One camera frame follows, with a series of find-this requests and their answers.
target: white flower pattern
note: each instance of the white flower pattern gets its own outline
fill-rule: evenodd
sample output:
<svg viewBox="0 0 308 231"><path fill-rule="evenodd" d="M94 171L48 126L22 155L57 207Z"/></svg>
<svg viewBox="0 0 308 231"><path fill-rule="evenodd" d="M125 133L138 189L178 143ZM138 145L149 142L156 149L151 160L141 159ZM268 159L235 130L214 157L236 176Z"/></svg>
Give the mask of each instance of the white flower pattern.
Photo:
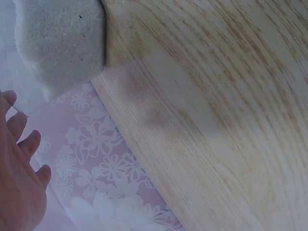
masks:
<svg viewBox="0 0 308 231"><path fill-rule="evenodd" d="M49 137L41 138L40 145L38 147L38 151L41 153L46 153L51 147L51 143Z"/></svg>
<svg viewBox="0 0 308 231"><path fill-rule="evenodd" d="M65 135L65 137L67 138L67 142L69 144L79 143L80 136L81 136L81 133L76 128L69 128L68 133Z"/></svg>
<svg viewBox="0 0 308 231"><path fill-rule="evenodd" d="M57 176L55 179L56 191L61 196L68 196L73 192L73 180L65 176Z"/></svg>
<svg viewBox="0 0 308 231"><path fill-rule="evenodd" d="M87 186L83 192L84 197L93 197L95 195L96 189L100 191L105 190L105 183L97 180L97 178L101 175L101 170L98 167L93 167L91 174L87 170L81 169L79 170L79 175L81 177L76 179L76 184L82 187Z"/></svg>
<svg viewBox="0 0 308 231"><path fill-rule="evenodd" d="M72 96L71 105L75 110L79 110L80 112L90 106L91 96L88 95L84 91L78 91L76 94Z"/></svg>
<svg viewBox="0 0 308 231"><path fill-rule="evenodd" d="M43 136L39 153L34 158L39 157L40 163L51 166L50 188L70 216L80 211L74 230L84 230L77 224L85 224L91 213L97 214L94 220L109 213L106 225L110 230L113 225L122 225L124 229L134 231L184 231L126 146L90 83L63 95L47 107L49 110L40 117L48 117L50 109L55 113L58 110L59 115L50 116L48 123L32 128L49 131L48 136ZM98 198L92 201L102 192L109 202L100 203ZM87 208L85 204L67 207L72 201L90 204ZM94 211L89 213L92 202ZM98 220L98 228L102 226L101 221Z"/></svg>
<svg viewBox="0 0 308 231"><path fill-rule="evenodd" d="M71 177L72 173L77 172L74 165L77 163L76 158L70 155L58 155L56 159L57 172L60 176Z"/></svg>
<svg viewBox="0 0 308 231"><path fill-rule="evenodd" d="M137 194L139 190L139 184L136 181L128 182L128 178L124 177L115 180L115 186L113 184L107 185L108 196L114 200L120 200L124 198L133 198L138 204L143 204L143 199Z"/></svg>
<svg viewBox="0 0 308 231"><path fill-rule="evenodd" d="M122 159L125 162L126 169L128 171L127 175L130 180L139 180L141 176L147 176L139 161L137 161L133 154L125 153L122 156Z"/></svg>
<svg viewBox="0 0 308 231"><path fill-rule="evenodd" d="M107 177L107 180L114 181L126 175L125 162L119 160L117 155L104 156L103 160L104 162L100 164L100 169L102 170L102 176Z"/></svg>

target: finger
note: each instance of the finger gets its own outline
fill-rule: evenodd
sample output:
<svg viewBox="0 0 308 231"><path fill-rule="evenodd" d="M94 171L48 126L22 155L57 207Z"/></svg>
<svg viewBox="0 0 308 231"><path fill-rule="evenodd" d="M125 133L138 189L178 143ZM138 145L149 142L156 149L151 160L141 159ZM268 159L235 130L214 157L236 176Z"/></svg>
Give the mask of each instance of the finger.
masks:
<svg viewBox="0 0 308 231"><path fill-rule="evenodd" d="M37 172L36 175L39 181L42 183L44 190L46 190L50 179L51 179L51 169L48 165L43 165Z"/></svg>
<svg viewBox="0 0 308 231"><path fill-rule="evenodd" d="M7 128L16 141L21 137L27 124L27 116L22 112L17 112L6 123Z"/></svg>
<svg viewBox="0 0 308 231"><path fill-rule="evenodd" d="M30 162L31 157L39 148L41 135L38 131L34 130L23 141L19 142L18 146L24 153L26 159Z"/></svg>
<svg viewBox="0 0 308 231"><path fill-rule="evenodd" d="M17 96L16 96L15 91L13 90L4 91L2 95L4 99L6 100L4 101L4 108L5 108L5 113L7 113L8 110L11 108L11 106L14 105L14 103L16 102Z"/></svg>
<svg viewBox="0 0 308 231"><path fill-rule="evenodd" d="M6 100L3 97L3 93L0 91L0 132L4 133L5 129L4 127L6 126L6 120L5 120L5 103Z"/></svg>

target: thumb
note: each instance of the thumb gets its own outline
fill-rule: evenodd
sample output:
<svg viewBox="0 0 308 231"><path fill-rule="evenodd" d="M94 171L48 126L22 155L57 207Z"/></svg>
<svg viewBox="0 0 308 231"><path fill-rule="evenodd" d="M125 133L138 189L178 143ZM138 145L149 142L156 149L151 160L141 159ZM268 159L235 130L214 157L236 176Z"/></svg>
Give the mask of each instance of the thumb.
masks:
<svg viewBox="0 0 308 231"><path fill-rule="evenodd" d="M43 165L37 172L36 175L39 181L42 183L44 190L46 190L49 181L51 179L51 169L48 165Z"/></svg>

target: flower print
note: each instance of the flower print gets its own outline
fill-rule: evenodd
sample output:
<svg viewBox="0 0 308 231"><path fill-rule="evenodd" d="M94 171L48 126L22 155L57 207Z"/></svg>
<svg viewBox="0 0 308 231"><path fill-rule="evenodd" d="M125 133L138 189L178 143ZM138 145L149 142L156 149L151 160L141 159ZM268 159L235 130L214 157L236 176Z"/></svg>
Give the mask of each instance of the flower print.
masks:
<svg viewBox="0 0 308 231"><path fill-rule="evenodd" d="M104 156L103 163L100 164L102 176L107 177L107 180L114 181L126 175L125 163L119 160L117 155Z"/></svg>
<svg viewBox="0 0 308 231"><path fill-rule="evenodd" d="M58 155L55 166L59 175L71 177L72 173L77 172L77 168L74 167L76 163L76 158L71 155Z"/></svg>
<svg viewBox="0 0 308 231"><path fill-rule="evenodd" d="M152 208L151 204L146 204L143 208L143 214L148 223L163 222L166 220L166 212L161 210L159 205Z"/></svg>
<svg viewBox="0 0 308 231"><path fill-rule="evenodd" d="M65 137L67 138L67 142L69 144L73 144L73 143L79 143L80 142L80 137L81 133L79 130L76 130L76 128L70 128L68 130L68 133L65 135Z"/></svg>
<svg viewBox="0 0 308 231"><path fill-rule="evenodd" d="M56 191L61 196L68 196L73 192L73 180L63 175L57 176L55 179Z"/></svg>
<svg viewBox="0 0 308 231"><path fill-rule="evenodd" d="M86 83L86 84L82 85L81 89L84 92L90 92L90 91L94 90L94 87L91 83Z"/></svg>
<svg viewBox="0 0 308 231"><path fill-rule="evenodd" d="M39 148L38 151L41 152L41 153L46 153L46 152L48 152L50 147L51 147L51 143L50 143L49 137L46 136L45 138L41 139L40 145L38 147Z"/></svg>
<svg viewBox="0 0 308 231"><path fill-rule="evenodd" d="M67 156L73 154L74 151L71 149L69 145L62 145L61 150L60 150L60 155L62 156Z"/></svg>
<svg viewBox="0 0 308 231"><path fill-rule="evenodd" d="M64 103L65 99L66 99L67 97L69 97L70 95L71 95L70 92L68 92L68 93L66 93L66 94L64 94L64 95L61 95L58 99L52 101L51 105L52 105L52 106L55 106L55 105L57 105L57 104L59 104L59 103Z"/></svg>
<svg viewBox="0 0 308 231"><path fill-rule="evenodd" d="M87 170L81 169L79 170L79 175L81 177L76 179L76 184L82 187L88 186L83 192L85 198L93 197L95 195L96 188L101 191L105 190L105 183L97 180L97 178L101 175L101 170L98 167L93 167L91 174Z"/></svg>
<svg viewBox="0 0 308 231"><path fill-rule="evenodd" d="M166 210L166 216L169 217L170 220L176 220L177 219L175 217L174 213L171 211L171 208L168 205L165 206L165 210Z"/></svg>
<svg viewBox="0 0 308 231"><path fill-rule="evenodd" d="M80 132L84 138L81 140L80 146L94 158L100 153L109 155L114 146L112 141L117 139L117 132L105 130L100 121L82 126Z"/></svg>
<svg viewBox="0 0 308 231"><path fill-rule="evenodd" d="M141 176L147 176L140 163L132 153L125 153L122 156L122 159L125 162L125 166L128 171L127 175L130 180L139 180Z"/></svg>
<svg viewBox="0 0 308 231"><path fill-rule="evenodd" d="M91 96L80 90L72 96L71 105L75 110L79 110L81 112L90 106L90 100Z"/></svg>
<svg viewBox="0 0 308 231"><path fill-rule="evenodd" d="M146 208L129 197L115 202L106 193L97 191L93 207L87 206L87 211L95 220L87 230L101 230L104 227L106 231L167 231L165 224L149 220L144 214Z"/></svg>
<svg viewBox="0 0 308 231"><path fill-rule="evenodd" d="M107 185L107 192L110 198L114 200L124 199L126 197L133 198L140 205L143 204L143 199L137 195L139 184L136 181L128 182L128 178L124 177L115 180L113 184Z"/></svg>

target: wood grain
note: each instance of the wood grain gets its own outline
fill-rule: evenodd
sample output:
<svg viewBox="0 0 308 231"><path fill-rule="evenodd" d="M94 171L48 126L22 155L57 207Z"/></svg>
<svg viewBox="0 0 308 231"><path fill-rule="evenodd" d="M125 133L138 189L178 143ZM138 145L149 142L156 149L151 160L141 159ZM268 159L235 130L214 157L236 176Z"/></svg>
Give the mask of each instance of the wood grain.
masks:
<svg viewBox="0 0 308 231"><path fill-rule="evenodd" d="M308 1L105 6L92 82L184 227L308 230Z"/></svg>

